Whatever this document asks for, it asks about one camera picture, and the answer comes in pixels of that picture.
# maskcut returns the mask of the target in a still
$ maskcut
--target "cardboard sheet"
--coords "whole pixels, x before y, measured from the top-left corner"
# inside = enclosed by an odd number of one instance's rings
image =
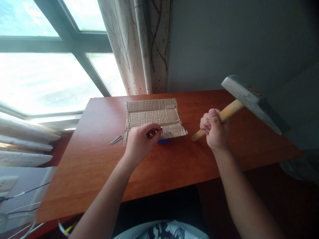
[[[127,143],[127,137],[132,127],[150,122],[160,124],[163,127],[161,139],[187,134],[177,112],[176,99],[128,101],[125,104],[127,116],[122,144]]]

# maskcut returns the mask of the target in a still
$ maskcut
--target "hammer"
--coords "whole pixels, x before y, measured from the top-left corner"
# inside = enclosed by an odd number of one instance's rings
[[[221,123],[225,122],[228,118],[246,106],[246,108],[252,111],[277,134],[282,135],[290,130],[290,127],[267,103],[267,97],[262,95],[255,88],[249,87],[242,82],[238,76],[230,75],[226,77],[222,82],[222,87],[231,93],[236,100],[219,113]],[[192,136],[192,141],[196,142],[204,135],[206,134],[202,130],[199,130]]]

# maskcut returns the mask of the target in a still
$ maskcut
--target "windowsill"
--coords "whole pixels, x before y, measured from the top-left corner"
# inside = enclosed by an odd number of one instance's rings
[[[74,132],[82,114],[52,116],[34,119],[26,119],[29,123],[39,124],[61,133]]]

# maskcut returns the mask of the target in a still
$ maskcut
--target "hand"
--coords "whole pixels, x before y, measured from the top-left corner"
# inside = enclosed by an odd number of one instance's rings
[[[124,158],[134,170],[149,154],[160,139],[162,129],[159,124],[147,123],[130,130]]]
[[[213,152],[229,150],[228,141],[232,124],[230,119],[222,124],[219,119],[219,113],[220,110],[218,109],[210,109],[200,119],[200,128],[206,134],[207,144]]]

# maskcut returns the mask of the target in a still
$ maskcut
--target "wooden table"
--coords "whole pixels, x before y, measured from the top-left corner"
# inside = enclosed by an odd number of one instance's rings
[[[37,212],[45,222],[86,211],[124,154],[125,101],[176,98],[178,113],[188,135],[158,144],[132,174],[123,201],[218,178],[212,151],[201,138],[191,136],[210,108],[223,109],[234,100],[225,90],[168,93],[90,99],[60,161]],[[301,156],[285,137],[279,136],[248,109],[232,118],[230,146],[243,170]]]

